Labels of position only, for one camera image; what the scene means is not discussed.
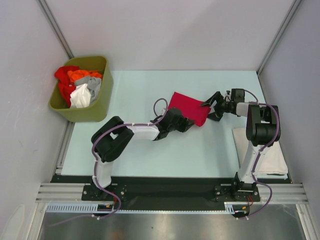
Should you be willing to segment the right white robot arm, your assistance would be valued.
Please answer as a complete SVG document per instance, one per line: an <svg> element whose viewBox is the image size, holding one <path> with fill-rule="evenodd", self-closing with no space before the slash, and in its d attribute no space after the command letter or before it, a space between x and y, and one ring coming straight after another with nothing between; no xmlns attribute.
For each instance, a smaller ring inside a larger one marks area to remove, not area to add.
<svg viewBox="0 0 320 240"><path fill-rule="evenodd" d="M225 95L215 92L201 103L201 107L212 107L208 119L219 122L223 115L233 114L246 118L245 136L247 150L241 167L236 172L230 185L218 185L214 188L214 199L217 202L258 201L258 171L266 153L280 139L281 127L279 109L276 105L254 101L246 102L248 90L233 88Z"/></svg>

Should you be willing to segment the crimson red t shirt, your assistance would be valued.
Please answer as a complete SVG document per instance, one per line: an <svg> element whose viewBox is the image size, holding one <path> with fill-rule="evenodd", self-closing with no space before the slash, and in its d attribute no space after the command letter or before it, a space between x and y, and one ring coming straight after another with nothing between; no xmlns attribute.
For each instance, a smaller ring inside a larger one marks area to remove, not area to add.
<svg viewBox="0 0 320 240"><path fill-rule="evenodd" d="M211 108L209 106L201 106L203 102L189 96L174 92L168 105L168 109L178 109L185 118L194 121L198 127L202 127L209 115Z"/></svg>

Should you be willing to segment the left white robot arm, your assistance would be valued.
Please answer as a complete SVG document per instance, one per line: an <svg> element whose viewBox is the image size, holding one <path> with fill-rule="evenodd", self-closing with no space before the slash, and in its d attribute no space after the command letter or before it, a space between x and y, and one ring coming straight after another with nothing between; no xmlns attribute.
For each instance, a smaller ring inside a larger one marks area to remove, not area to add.
<svg viewBox="0 0 320 240"><path fill-rule="evenodd" d="M92 137L91 153L94 157L91 185L100 200L110 196L113 163L132 140L159 141L169 133L185 133L196 121L183 116L177 108L164 109L161 115L147 123L125 123L119 116L112 117Z"/></svg>

